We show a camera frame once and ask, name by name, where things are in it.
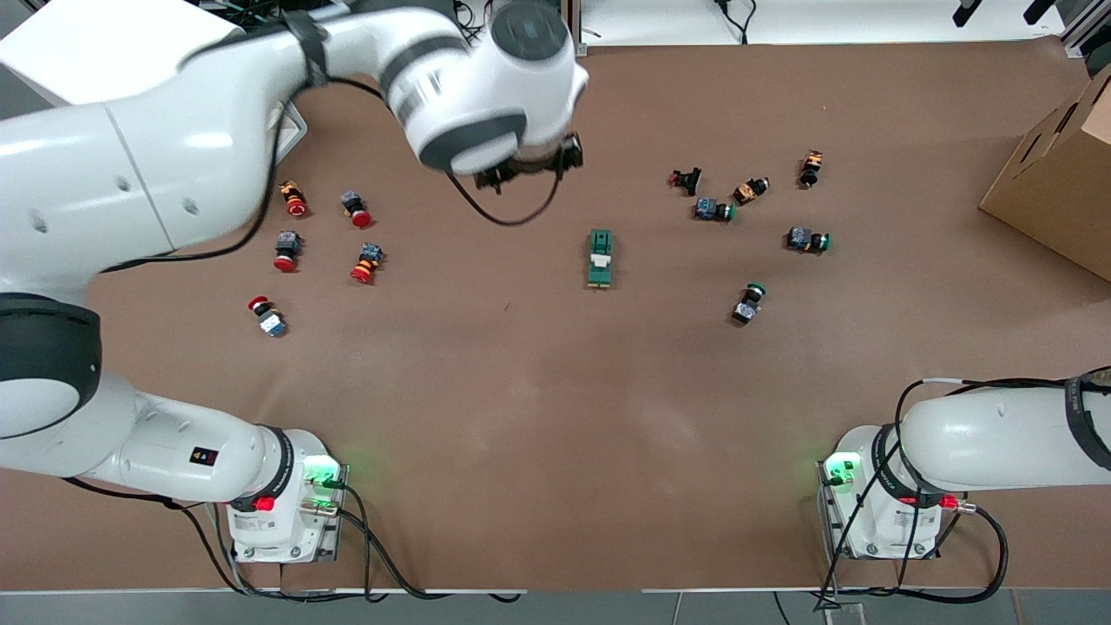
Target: black sticker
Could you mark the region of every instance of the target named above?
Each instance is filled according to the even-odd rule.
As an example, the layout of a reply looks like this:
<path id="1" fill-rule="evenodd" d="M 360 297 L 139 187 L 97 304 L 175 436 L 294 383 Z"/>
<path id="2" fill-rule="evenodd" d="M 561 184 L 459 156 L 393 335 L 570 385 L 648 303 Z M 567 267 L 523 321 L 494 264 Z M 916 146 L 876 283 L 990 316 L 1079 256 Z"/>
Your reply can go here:
<path id="1" fill-rule="evenodd" d="M 189 455 L 189 462 L 194 465 L 204 465 L 210 467 L 216 464 L 216 450 L 206 450 L 203 447 L 193 447 L 193 453 Z"/>

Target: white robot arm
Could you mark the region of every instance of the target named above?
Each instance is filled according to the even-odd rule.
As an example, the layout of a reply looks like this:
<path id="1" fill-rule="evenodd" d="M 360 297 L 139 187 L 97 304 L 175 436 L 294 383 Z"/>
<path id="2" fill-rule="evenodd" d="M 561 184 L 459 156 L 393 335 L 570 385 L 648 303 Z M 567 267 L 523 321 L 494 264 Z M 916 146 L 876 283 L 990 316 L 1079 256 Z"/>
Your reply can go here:
<path id="1" fill-rule="evenodd" d="M 919 402 L 898 436 L 893 425 L 857 427 L 822 464 L 829 518 L 844 527 L 874 476 L 849 530 L 849 553 L 901 560 L 913 528 L 910 557 L 922 557 L 933 552 L 952 494 L 1111 484 L 1109 393 L 1111 377 L 1100 372 L 1063 389 L 983 389 Z"/>
<path id="2" fill-rule="evenodd" d="M 84 301 L 101 270 L 250 218 L 269 174 L 268 121 L 327 75 L 374 78 L 431 168 L 481 182 L 557 154 L 562 164 L 587 72 L 558 13 L 511 4 L 472 49 L 450 0 L 349 10 L 199 50 L 132 98 L 0 123 L 0 467 L 229 502 L 241 553 L 316 557 L 313 502 L 329 501 L 321 483 L 339 471 L 323 444 L 101 373 L 99 319 Z"/>

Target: gray joint cap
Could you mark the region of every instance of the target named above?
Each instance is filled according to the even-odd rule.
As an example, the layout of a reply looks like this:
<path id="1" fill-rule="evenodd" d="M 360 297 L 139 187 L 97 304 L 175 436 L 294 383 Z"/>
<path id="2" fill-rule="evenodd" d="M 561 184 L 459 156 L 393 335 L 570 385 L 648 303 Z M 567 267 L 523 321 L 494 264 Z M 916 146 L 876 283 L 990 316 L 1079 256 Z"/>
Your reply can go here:
<path id="1" fill-rule="evenodd" d="M 490 33 L 507 54 L 526 61 L 554 57 L 570 34 L 554 9 L 534 2 L 513 2 L 498 11 Z"/>

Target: brown table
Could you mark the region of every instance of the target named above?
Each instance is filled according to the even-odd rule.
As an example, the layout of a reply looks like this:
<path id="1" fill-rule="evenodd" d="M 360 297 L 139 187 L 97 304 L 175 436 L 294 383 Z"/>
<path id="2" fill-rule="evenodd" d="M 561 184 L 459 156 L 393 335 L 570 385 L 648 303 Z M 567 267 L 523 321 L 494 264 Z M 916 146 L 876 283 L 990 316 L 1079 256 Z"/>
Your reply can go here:
<path id="1" fill-rule="evenodd" d="M 1107 362 L 1111 285 L 975 209 L 1017 138 L 1084 82 L 1055 40 L 598 49 L 584 63 L 587 167 L 519 229 L 422 169 L 377 101 L 303 95 L 312 131 L 281 174 L 313 214 L 294 222 L 276 201 L 239 253 L 98 278 L 107 366 L 319 434 L 418 584 L 599 589 L 813 587 L 813 463 L 891 420 L 907 383 Z M 808 149 L 827 161 L 804 191 Z M 694 221 L 664 183 L 694 165 L 709 194 L 752 175 L 772 188 L 732 223 Z M 547 183 L 481 196 L 521 214 Z M 348 188 L 369 230 L 340 214 Z M 833 250 L 783 250 L 794 224 L 831 232 Z M 271 245 L 290 226 L 306 248 L 281 274 Z M 609 292 L 584 286 L 595 226 L 615 235 Z M 348 276 L 364 240 L 389 254 L 373 285 Z M 769 294 L 738 329 L 749 281 Z M 256 326 L 258 293 L 284 312 L 284 339 Z M 0 475 L 0 587 L 219 585 L 179 515 Z M 1104 497 L 977 495 L 1010 536 L 1008 584 L 1108 587 Z M 964 526 L 912 583 L 987 581 L 992 538 Z M 283 586 L 358 586 L 352 538 L 337 564 L 286 567 Z M 842 581 L 893 569 L 850 563 Z"/>

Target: cardboard box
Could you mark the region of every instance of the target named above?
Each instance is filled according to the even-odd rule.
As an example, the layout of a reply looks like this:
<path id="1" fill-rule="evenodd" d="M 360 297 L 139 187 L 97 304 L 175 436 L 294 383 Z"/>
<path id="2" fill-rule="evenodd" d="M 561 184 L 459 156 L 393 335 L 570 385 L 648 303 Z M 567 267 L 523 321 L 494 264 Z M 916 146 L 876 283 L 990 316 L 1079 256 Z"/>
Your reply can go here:
<path id="1" fill-rule="evenodd" d="M 1111 67 L 1022 138 L 980 208 L 1111 280 Z"/>

